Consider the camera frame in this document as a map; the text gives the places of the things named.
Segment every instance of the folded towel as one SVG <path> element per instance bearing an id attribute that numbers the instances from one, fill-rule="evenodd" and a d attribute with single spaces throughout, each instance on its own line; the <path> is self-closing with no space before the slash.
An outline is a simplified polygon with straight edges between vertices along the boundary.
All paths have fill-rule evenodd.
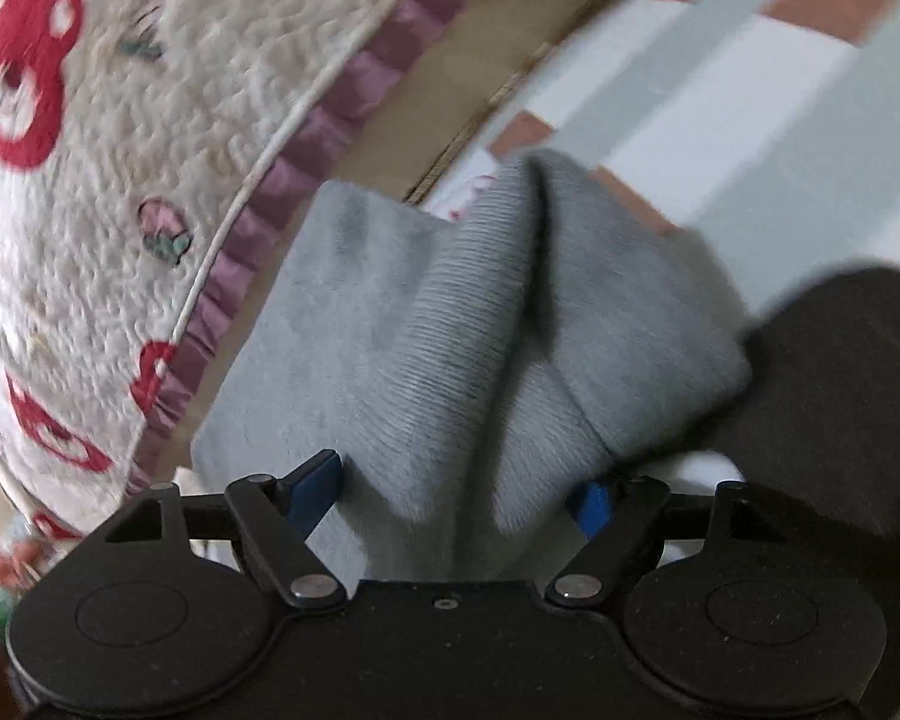
<path id="1" fill-rule="evenodd" d="M 746 380 L 704 306 L 666 242 L 554 152 L 511 160 L 458 224 L 326 184 L 194 469 L 222 488 L 338 450 L 343 498 L 309 543 L 349 587 L 495 578 L 545 542 L 565 559 L 576 484 Z"/>

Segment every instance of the circular pad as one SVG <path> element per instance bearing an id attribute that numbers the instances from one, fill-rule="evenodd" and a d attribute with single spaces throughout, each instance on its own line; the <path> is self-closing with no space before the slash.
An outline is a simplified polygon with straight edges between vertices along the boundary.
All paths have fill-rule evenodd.
<path id="1" fill-rule="evenodd" d="M 7 648 L 36 698 L 78 714 L 167 714 L 247 671 L 272 629 L 252 581 L 189 551 L 121 546 L 92 560 L 77 548 L 13 613 Z"/>
<path id="2" fill-rule="evenodd" d="M 643 577 L 624 606 L 626 638 L 658 678 L 731 712 L 811 712 L 858 697 L 886 640 L 855 581 L 745 542 Z"/>

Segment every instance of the red bear print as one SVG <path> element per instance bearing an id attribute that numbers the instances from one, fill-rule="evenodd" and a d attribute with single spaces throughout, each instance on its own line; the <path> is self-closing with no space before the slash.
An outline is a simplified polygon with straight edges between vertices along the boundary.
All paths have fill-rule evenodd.
<path id="1" fill-rule="evenodd" d="M 83 533 L 78 533 L 64 525 L 50 512 L 36 512 L 31 517 L 31 521 L 34 522 L 36 529 L 43 533 L 47 541 L 69 541 L 73 538 L 83 538 Z"/>
<path id="2" fill-rule="evenodd" d="M 26 127 L 22 133 L 0 127 L 5 165 L 33 170 L 53 151 L 63 126 L 63 59 L 77 45 L 82 25 L 83 0 L 2 1 L 0 85 L 15 95 L 9 118 L 24 119 Z"/>
<path id="3" fill-rule="evenodd" d="M 168 341 L 147 341 L 140 350 L 140 375 L 130 383 L 130 395 L 145 415 L 154 408 L 162 377 L 156 372 L 158 362 L 170 362 L 176 346 Z"/>
<path id="4" fill-rule="evenodd" d="M 103 473 L 113 467 L 113 461 L 88 440 L 75 436 L 63 427 L 29 394 L 7 376 L 10 387 L 10 404 L 17 422 L 26 436 L 36 445 L 56 455 L 60 460 L 78 469 Z"/>

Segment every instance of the white quilted fabric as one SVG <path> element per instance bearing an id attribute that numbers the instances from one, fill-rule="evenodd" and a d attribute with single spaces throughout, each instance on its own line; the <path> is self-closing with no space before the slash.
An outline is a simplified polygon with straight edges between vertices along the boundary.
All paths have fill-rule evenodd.
<path id="1" fill-rule="evenodd" d="M 77 528 L 125 488 L 144 425 L 130 394 L 141 348 L 179 338 L 247 195 L 395 1 L 56 0 L 43 16 L 56 39 L 79 34 L 52 152 L 25 169 L 0 156 L 0 457 Z M 118 50 L 139 16 L 157 61 Z M 42 81 L 19 71 L 0 69 L 9 140 L 40 105 Z M 156 218 L 192 237 L 156 242 L 162 259 L 140 229 L 155 197 L 167 201 Z M 18 412 L 34 403 L 50 419 L 28 432 Z M 82 467 L 94 447 L 112 466 Z"/>

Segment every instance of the pink fabric edge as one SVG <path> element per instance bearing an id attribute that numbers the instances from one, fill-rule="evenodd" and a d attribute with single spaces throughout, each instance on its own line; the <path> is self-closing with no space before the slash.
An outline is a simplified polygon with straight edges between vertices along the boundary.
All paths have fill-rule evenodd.
<path id="1" fill-rule="evenodd" d="M 399 1 L 290 135 L 237 214 L 213 261 L 146 415 L 125 495 L 135 495 L 151 483 L 162 446 L 197 392 L 253 276 L 274 250 L 295 210 L 327 180 L 389 90 L 461 9 L 463 0 Z"/>

